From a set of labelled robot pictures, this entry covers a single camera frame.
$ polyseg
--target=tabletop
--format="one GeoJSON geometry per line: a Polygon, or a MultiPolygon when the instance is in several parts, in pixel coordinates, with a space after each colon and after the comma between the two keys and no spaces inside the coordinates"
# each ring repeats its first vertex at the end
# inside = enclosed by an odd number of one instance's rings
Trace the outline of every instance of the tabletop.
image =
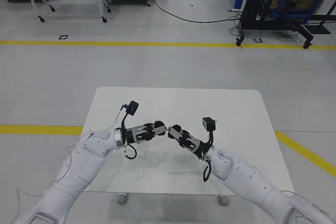
{"type": "MultiPolygon", "coordinates": [[[[233,151],[261,170],[281,190],[293,191],[289,173],[274,134],[261,94],[255,90],[210,90],[194,88],[99,87],[82,133],[105,129],[115,122],[122,103],[139,103],[127,128],[162,120],[167,127],[179,124],[192,136],[208,140],[202,118],[217,120],[214,145],[233,151]]],[[[125,112],[115,127],[120,126],[125,112]]],[[[138,155],[125,158],[114,151],[88,186],[88,192],[215,194],[234,195],[221,180],[211,175],[203,182],[204,167],[196,156],[177,141],[157,136],[134,144],[138,155]]],[[[134,152],[127,148],[131,156],[134,152]]]]}

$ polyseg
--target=table foot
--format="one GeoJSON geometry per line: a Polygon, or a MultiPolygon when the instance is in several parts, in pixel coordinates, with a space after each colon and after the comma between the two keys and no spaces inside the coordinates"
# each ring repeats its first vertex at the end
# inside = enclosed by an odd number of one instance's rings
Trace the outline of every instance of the table foot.
{"type": "Polygon", "coordinates": [[[218,202],[220,206],[227,207],[229,205],[229,197],[227,195],[218,195],[218,202]]]}
{"type": "Polygon", "coordinates": [[[127,202],[128,193],[118,193],[117,203],[121,206],[125,205],[127,202]]]}

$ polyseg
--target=yellow floor line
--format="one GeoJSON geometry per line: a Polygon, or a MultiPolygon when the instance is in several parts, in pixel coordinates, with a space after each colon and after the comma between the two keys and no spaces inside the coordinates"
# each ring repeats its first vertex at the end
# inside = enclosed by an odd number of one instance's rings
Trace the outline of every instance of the yellow floor line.
{"type": "Polygon", "coordinates": [[[299,153],[301,156],[315,164],[316,166],[320,167],[322,170],[325,170],[328,174],[336,178],[336,167],[329,162],[325,161],[320,156],[316,155],[315,153],[311,152],[303,145],[297,143],[289,136],[283,134],[282,132],[275,131],[276,138],[284,143],[287,147],[291,148],[292,150],[299,153]]]}
{"type": "MultiPolygon", "coordinates": [[[[123,41],[11,41],[0,40],[0,45],[56,45],[56,46],[175,46],[196,48],[238,48],[235,43],[185,43],[185,42],[123,42],[123,41]]],[[[239,48],[303,49],[302,45],[242,44],[239,48]]],[[[311,50],[336,50],[334,45],[312,45],[311,50]]]]}
{"type": "Polygon", "coordinates": [[[55,134],[79,136],[82,126],[46,126],[46,125],[3,125],[0,134],[55,134]]]}
{"type": "MultiPolygon", "coordinates": [[[[48,126],[48,125],[4,125],[0,124],[0,134],[52,134],[78,136],[82,132],[82,126],[48,126]]],[[[336,178],[336,167],[315,153],[311,152],[303,145],[297,143],[282,132],[275,131],[277,139],[284,143],[301,156],[325,170],[328,174],[336,178]]]]}

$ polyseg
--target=gray floor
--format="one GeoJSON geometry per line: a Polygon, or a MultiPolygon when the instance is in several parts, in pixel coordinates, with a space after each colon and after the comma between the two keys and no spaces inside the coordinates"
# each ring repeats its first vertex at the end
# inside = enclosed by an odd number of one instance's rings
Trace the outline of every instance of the gray floor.
{"type": "MultiPolygon", "coordinates": [[[[42,24],[29,3],[0,1],[0,40],[169,41],[234,43],[232,22],[191,24],[156,6],[112,6],[100,20],[95,1],[39,5],[42,24]]],[[[231,2],[158,0],[192,20],[232,16],[231,2]]],[[[316,45],[336,45],[333,33],[316,45]]],[[[264,44],[301,44],[263,31],[264,44]]],[[[252,32],[246,43],[260,32],[252,32]]],[[[336,166],[336,51],[0,45],[0,124],[83,125],[99,86],[255,89],[262,93],[275,130],[336,166]]],[[[50,184],[75,136],[0,135],[0,223],[16,214],[15,187],[40,193],[50,184]]],[[[280,144],[297,193],[336,216],[336,180],[280,144]]],[[[67,223],[273,223],[257,207],[232,197],[132,194],[126,206],[110,193],[83,193],[67,223]]],[[[22,196],[21,211],[38,201],[22,196]]]]}

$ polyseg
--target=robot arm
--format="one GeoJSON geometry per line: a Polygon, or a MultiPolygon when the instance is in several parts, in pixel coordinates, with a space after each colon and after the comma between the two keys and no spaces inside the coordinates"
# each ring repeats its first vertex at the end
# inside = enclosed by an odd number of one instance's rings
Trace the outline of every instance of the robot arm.
{"type": "MultiPolygon", "coordinates": [[[[134,101],[123,105],[122,108],[126,108],[127,112],[124,119],[127,114],[134,115],[137,107],[138,104],[134,101]]],[[[166,132],[161,121],[126,129],[124,119],[121,128],[112,132],[98,130],[84,134],[63,162],[56,179],[41,201],[20,217],[16,224],[64,224],[72,205],[92,183],[113,150],[124,148],[127,144],[149,141],[166,132]]]]}
{"type": "Polygon", "coordinates": [[[336,224],[325,212],[311,203],[303,204],[277,189],[256,167],[239,159],[229,150],[220,150],[213,146],[215,121],[203,118],[203,125],[209,132],[209,141],[204,143],[182,130],[179,125],[168,128],[168,136],[179,145],[194,153],[208,163],[203,180],[207,181],[210,172],[216,175],[232,192],[260,207],[277,224],[317,223],[336,224]]]}

